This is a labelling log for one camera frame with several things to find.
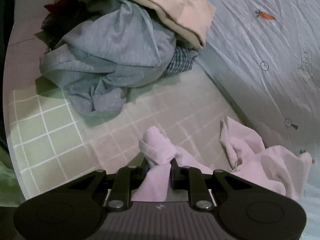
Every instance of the metal bolt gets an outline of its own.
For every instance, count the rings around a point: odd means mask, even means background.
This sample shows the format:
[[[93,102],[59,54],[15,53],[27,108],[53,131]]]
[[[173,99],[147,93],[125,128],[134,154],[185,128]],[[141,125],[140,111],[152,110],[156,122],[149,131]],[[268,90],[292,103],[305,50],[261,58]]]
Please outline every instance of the metal bolt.
[[[196,206],[201,209],[208,209],[212,206],[212,203],[207,200],[200,200],[196,203]]]
[[[111,208],[122,208],[124,205],[124,203],[121,200],[115,199],[115,200],[111,200],[108,203],[108,206]]]

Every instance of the crumpled gray garment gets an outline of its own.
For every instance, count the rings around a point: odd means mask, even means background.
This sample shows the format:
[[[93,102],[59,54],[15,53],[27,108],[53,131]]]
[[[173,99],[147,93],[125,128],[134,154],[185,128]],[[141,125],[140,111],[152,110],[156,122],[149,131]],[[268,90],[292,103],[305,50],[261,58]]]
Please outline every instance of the crumpled gray garment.
[[[174,54],[175,33],[128,0],[91,0],[99,12],[67,33],[40,58],[40,71],[69,94],[84,115],[118,113],[126,87],[158,79]]]

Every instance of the ribbed gray panel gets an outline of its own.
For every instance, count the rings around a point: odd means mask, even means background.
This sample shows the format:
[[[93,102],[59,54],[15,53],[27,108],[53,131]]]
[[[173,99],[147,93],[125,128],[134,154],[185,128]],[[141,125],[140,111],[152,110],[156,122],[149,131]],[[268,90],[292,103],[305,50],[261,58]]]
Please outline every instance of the ribbed gray panel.
[[[187,202],[135,202],[111,213],[88,240],[234,240],[213,215],[192,210]]]

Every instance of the orange carrot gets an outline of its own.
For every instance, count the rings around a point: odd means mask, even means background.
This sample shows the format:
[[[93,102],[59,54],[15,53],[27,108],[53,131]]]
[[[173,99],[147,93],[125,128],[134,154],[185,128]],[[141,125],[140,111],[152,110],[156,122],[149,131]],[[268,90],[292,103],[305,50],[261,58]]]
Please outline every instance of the orange carrot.
[[[258,11],[254,11],[257,15],[257,18],[259,18],[259,16],[262,18],[262,19],[265,19],[265,20],[275,20],[276,18],[274,18],[272,15],[266,13],[266,12],[262,12],[260,10]]]

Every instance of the plaid cloth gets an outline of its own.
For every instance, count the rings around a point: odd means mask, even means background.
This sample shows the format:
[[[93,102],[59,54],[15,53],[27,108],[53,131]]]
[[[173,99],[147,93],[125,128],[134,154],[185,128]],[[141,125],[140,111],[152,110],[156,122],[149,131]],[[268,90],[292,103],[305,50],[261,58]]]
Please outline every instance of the plaid cloth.
[[[164,75],[174,75],[192,69],[192,58],[185,47],[176,46],[173,58],[164,71]]]

